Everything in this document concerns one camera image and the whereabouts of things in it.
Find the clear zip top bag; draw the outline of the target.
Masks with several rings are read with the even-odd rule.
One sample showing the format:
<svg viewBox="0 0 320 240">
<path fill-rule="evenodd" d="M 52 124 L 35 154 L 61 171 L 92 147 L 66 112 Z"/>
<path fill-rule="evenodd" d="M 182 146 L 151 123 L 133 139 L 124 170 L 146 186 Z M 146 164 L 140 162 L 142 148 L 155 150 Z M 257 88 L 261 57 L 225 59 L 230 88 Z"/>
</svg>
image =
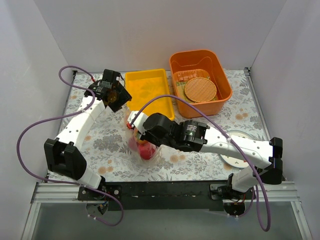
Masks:
<svg viewBox="0 0 320 240">
<path fill-rule="evenodd" d="M 123 121 L 125 140 L 126 145 L 130 150 L 130 156 L 132 160 L 140 166 L 144 166 L 146 168 L 154 167 L 161 159 L 161 150 L 159 147 L 146 140 L 138 139 L 139 133 L 137 128 L 129 129 L 127 127 L 130 113 L 131 111 L 126 106 L 124 108 Z"/>
</svg>

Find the orange fake bell pepper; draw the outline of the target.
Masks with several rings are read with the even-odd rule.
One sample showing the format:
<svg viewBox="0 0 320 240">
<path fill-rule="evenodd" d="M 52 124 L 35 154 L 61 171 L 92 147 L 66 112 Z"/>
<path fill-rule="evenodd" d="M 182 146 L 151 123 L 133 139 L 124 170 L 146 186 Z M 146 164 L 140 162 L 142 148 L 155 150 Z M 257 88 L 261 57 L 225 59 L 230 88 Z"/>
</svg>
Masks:
<svg viewBox="0 0 320 240">
<path fill-rule="evenodd" d="M 139 146 L 139 145 L 145 145 L 148 143 L 147 140 L 144 140 L 144 139 L 140 139 L 140 135 L 139 134 L 135 134 L 133 136 L 134 138 L 134 141 L 136 142 L 136 144 Z"/>
</svg>

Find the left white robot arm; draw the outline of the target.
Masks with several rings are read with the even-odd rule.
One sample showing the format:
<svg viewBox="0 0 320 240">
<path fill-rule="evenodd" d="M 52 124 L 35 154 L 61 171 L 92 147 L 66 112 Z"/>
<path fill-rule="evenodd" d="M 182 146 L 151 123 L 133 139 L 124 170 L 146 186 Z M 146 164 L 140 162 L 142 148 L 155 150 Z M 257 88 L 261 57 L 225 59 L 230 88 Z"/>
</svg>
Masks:
<svg viewBox="0 0 320 240">
<path fill-rule="evenodd" d="M 105 69 L 100 80 L 94 81 L 85 89 L 79 114 L 74 116 L 55 139 L 47 139 L 44 152 L 49 171 L 75 180 L 89 188 L 95 200 L 106 196 L 102 177 L 87 164 L 81 147 L 92 125 L 106 108 L 119 111 L 132 100 L 132 96 L 121 84 L 120 72 Z"/>
</svg>

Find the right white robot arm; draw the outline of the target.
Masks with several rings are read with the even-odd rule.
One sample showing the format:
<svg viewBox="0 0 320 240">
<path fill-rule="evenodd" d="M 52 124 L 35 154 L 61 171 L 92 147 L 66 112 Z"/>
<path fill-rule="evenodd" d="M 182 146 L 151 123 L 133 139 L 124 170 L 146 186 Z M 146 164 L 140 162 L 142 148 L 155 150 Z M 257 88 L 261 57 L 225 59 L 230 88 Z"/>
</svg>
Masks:
<svg viewBox="0 0 320 240">
<path fill-rule="evenodd" d="M 141 140 L 160 147 L 171 147 L 182 152 L 215 153 L 243 159 L 248 166 L 228 178 L 224 189 L 237 199 L 259 183 L 279 185 L 283 177 L 283 141 L 274 137 L 258 141 L 239 136 L 224 136 L 216 128 L 187 120 L 177 123 L 161 113 L 146 114 L 133 111 L 128 122 L 137 129 Z"/>
</svg>

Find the red fake apple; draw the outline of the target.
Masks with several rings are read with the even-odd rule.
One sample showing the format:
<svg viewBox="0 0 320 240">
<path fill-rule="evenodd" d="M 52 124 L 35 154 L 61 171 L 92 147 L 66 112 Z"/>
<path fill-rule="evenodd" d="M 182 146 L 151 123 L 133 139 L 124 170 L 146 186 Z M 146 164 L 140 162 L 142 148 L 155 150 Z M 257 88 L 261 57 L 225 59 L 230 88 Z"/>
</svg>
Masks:
<svg viewBox="0 0 320 240">
<path fill-rule="evenodd" d="M 149 142 L 145 145 L 138 146 L 139 155 L 143 160 L 150 160 L 154 156 L 156 149 L 157 148 Z"/>
</svg>

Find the yellow plastic tray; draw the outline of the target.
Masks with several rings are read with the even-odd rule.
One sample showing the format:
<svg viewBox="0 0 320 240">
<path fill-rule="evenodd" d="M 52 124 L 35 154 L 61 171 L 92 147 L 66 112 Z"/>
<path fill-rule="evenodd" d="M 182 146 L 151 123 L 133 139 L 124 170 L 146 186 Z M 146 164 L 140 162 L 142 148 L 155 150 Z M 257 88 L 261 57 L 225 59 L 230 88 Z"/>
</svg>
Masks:
<svg viewBox="0 0 320 240">
<path fill-rule="evenodd" d="M 153 98 L 170 94 L 166 71 L 163 68 L 127 72 L 125 88 L 132 96 L 132 100 L 127 103 L 130 111 L 139 111 Z M 175 119 L 172 100 L 169 97 L 154 101 L 143 110 L 143 113 L 148 116 L 161 113 L 170 120 Z"/>
</svg>

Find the round woven bamboo coaster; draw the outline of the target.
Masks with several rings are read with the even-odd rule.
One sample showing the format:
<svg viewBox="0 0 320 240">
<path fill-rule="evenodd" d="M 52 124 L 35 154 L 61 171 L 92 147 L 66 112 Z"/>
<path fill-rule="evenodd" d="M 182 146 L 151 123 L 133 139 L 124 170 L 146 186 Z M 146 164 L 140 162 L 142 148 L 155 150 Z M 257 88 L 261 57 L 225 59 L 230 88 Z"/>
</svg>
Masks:
<svg viewBox="0 0 320 240">
<path fill-rule="evenodd" d="M 185 84 L 184 94 L 195 103 L 210 102 L 217 94 L 217 87 L 207 78 L 195 77 Z"/>
</svg>

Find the green woven mat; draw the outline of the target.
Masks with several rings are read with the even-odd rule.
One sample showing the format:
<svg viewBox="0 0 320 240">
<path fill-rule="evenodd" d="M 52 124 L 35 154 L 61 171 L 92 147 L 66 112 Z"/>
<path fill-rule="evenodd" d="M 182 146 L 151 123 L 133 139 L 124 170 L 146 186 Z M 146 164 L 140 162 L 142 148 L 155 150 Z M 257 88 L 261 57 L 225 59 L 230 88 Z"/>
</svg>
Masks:
<svg viewBox="0 0 320 240">
<path fill-rule="evenodd" d="M 175 85 L 177 88 L 177 95 L 179 95 L 180 97 L 183 97 L 187 102 L 192 103 L 192 104 L 206 103 L 206 102 L 194 102 L 186 97 L 185 92 L 184 92 L 185 85 L 189 80 L 191 80 L 193 78 L 206 78 L 206 79 L 211 80 L 210 74 L 206 70 L 202 70 L 202 69 L 176 72 L 173 75 L 172 79 L 175 80 Z M 218 99 L 219 98 L 218 98 L 218 88 L 217 88 L 217 94 L 212 101 L 217 101 Z"/>
</svg>

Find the white watermelon print plate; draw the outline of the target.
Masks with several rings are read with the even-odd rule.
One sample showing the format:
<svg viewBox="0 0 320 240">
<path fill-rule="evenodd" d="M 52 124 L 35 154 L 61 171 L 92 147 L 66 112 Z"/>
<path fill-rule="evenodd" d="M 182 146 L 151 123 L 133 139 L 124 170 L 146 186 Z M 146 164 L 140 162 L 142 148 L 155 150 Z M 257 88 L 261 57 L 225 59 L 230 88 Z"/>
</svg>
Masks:
<svg viewBox="0 0 320 240">
<path fill-rule="evenodd" d="M 237 136 L 244 139 L 250 139 L 250 140 L 254 139 L 248 133 L 245 133 L 240 130 L 230 130 L 227 133 L 229 136 L 232 136 L 232 137 Z M 226 155 L 220 155 L 220 157 L 226 164 L 229 164 L 233 168 L 244 169 L 249 166 L 249 164 L 245 162 L 243 159 L 238 159 L 238 158 L 234 158 Z"/>
</svg>

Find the orange plastic bin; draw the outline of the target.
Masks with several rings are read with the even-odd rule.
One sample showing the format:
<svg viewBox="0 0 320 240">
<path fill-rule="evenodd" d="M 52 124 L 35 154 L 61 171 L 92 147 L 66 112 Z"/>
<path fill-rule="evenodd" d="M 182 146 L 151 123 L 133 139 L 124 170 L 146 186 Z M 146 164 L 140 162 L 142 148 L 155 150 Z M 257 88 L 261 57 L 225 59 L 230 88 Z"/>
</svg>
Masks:
<svg viewBox="0 0 320 240">
<path fill-rule="evenodd" d="M 191 50 L 173 54 L 169 60 L 174 94 L 191 103 L 208 116 L 220 112 L 232 94 L 231 85 L 215 53 L 209 50 Z M 216 87 L 216 95 L 209 102 L 195 102 L 185 95 L 185 85 L 195 78 L 204 78 Z"/>
</svg>

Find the floral tablecloth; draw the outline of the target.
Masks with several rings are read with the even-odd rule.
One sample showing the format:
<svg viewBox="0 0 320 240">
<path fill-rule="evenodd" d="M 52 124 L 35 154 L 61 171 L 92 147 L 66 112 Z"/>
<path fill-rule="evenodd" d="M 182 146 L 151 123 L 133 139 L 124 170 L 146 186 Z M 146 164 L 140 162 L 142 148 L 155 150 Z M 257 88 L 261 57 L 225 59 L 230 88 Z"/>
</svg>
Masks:
<svg viewBox="0 0 320 240">
<path fill-rule="evenodd" d="M 256 107 L 252 87 L 244 70 L 225 70 L 233 94 L 221 111 L 202 123 L 216 122 L 225 131 L 239 130 L 256 141 L 268 139 L 261 115 Z M 241 169 L 225 163 L 215 153 L 182 152 L 161 146 L 156 166 L 144 167 L 131 158 L 127 147 L 123 107 L 101 113 L 87 133 L 80 152 L 97 174 L 114 182 L 135 181 L 201 181 L 225 180 Z"/>
</svg>

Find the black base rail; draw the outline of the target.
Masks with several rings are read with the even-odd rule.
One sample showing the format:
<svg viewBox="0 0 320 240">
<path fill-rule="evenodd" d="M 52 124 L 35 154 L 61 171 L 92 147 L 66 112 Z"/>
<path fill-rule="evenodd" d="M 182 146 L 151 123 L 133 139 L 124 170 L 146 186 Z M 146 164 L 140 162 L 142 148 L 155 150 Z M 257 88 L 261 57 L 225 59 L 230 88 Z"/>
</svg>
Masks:
<svg viewBox="0 0 320 240">
<path fill-rule="evenodd" d="M 109 211 L 191 210 L 223 211 L 224 200 L 247 200 L 251 191 L 232 190 L 227 180 L 106 182 L 101 193 L 81 186 L 77 199 L 108 202 Z"/>
</svg>

